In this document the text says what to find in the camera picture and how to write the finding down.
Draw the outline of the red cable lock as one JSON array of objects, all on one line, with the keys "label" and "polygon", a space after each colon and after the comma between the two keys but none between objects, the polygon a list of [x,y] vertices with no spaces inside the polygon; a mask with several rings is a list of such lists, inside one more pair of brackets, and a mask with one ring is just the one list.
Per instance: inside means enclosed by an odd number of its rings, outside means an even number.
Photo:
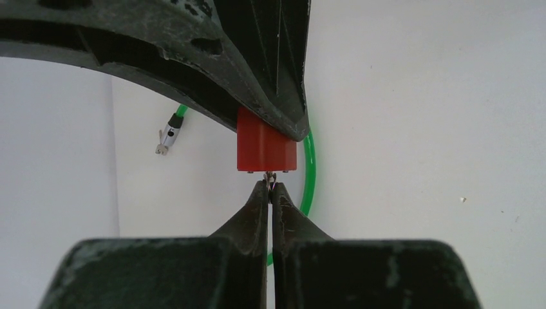
[{"label": "red cable lock", "polygon": [[297,169],[297,143],[244,107],[238,110],[236,150],[238,171],[276,172]]}]

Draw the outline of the green cable lock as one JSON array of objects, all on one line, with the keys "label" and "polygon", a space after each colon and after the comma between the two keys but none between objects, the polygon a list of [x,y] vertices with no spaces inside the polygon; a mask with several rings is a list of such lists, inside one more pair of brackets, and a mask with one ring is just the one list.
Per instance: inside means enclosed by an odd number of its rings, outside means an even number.
[{"label": "green cable lock", "polygon": [[[197,112],[182,106],[169,115],[166,125],[161,126],[168,159],[183,164],[184,184],[182,201],[189,201],[189,190],[196,189],[203,198],[205,208],[212,209],[221,198],[232,201],[245,201],[248,191],[255,182],[263,180],[265,172],[243,172],[237,170],[236,132],[227,133],[227,141],[221,134],[215,134],[196,126]],[[297,169],[295,171],[276,171],[277,182],[287,182],[290,176],[300,185],[295,198],[296,207],[309,215],[315,196],[317,181],[317,162],[315,142],[312,134],[297,143]]]}]

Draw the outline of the red lock keys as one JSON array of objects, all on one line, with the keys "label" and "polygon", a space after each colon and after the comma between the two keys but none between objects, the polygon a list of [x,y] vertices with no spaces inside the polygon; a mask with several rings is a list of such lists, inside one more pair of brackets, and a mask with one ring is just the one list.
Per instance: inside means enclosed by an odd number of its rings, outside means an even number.
[{"label": "red lock keys", "polygon": [[263,176],[264,176],[266,185],[268,187],[268,190],[272,192],[276,185],[276,179],[277,179],[276,173],[274,171],[266,171]]}]

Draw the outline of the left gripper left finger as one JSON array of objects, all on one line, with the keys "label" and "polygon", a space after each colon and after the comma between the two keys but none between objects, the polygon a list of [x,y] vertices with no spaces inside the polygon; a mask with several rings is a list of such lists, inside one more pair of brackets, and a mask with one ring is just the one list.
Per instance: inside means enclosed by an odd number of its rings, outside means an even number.
[{"label": "left gripper left finger", "polygon": [[210,236],[78,242],[41,308],[265,308],[268,188]]}]

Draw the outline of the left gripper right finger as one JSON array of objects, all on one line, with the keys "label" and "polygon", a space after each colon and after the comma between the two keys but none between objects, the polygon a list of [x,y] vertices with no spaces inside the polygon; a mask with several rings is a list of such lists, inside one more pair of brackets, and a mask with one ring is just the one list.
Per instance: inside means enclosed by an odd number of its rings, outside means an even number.
[{"label": "left gripper right finger", "polygon": [[284,184],[270,197],[277,308],[480,308],[448,244],[336,240],[295,207]]}]

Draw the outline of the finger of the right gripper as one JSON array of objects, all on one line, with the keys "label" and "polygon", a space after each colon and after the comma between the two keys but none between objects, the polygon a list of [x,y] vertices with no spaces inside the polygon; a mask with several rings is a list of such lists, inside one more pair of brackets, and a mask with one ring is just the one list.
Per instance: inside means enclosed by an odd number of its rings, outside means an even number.
[{"label": "finger of the right gripper", "polygon": [[272,105],[291,122],[306,117],[303,85],[309,1],[215,1],[223,31]]},{"label": "finger of the right gripper", "polygon": [[2,1],[1,55],[69,64],[119,77],[235,129],[245,107],[295,141],[223,31],[215,1]]}]

